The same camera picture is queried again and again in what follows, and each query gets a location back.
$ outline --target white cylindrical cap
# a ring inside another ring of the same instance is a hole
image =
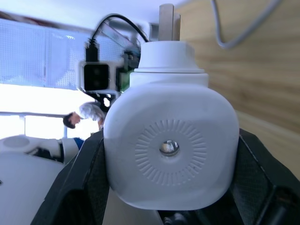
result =
[[[195,51],[183,41],[155,41],[142,45],[139,68],[148,73],[204,73],[195,62]]]

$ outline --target black cable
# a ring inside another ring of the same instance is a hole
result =
[[[108,16],[106,16],[104,19],[102,19],[102,21],[99,23],[97,29],[95,30],[95,32],[93,33],[93,35],[91,36],[91,40],[94,40],[98,34],[98,32],[100,31],[102,25],[110,18],[119,18],[124,20],[125,22],[127,22],[130,26],[132,26],[138,33],[139,35],[141,35],[141,37],[144,39],[145,42],[149,42],[149,40],[147,39],[147,37],[143,34],[143,32],[141,31],[141,29],[139,29],[133,22],[131,22],[128,18],[126,18],[123,15],[119,15],[119,14],[110,14]]]

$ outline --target gray cable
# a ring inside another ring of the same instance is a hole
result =
[[[282,0],[271,0],[269,5],[263,10],[263,12],[245,29],[239,36],[228,41],[222,41],[222,29],[220,16],[218,11],[218,5],[216,0],[211,0],[211,6],[213,9],[215,23],[216,23],[216,39],[219,46],[223,49],[231,49],[242,41],[244,41],[248,36],[250,36],[267,18],[268,16],[276,9],[276,7],[282,2]]]

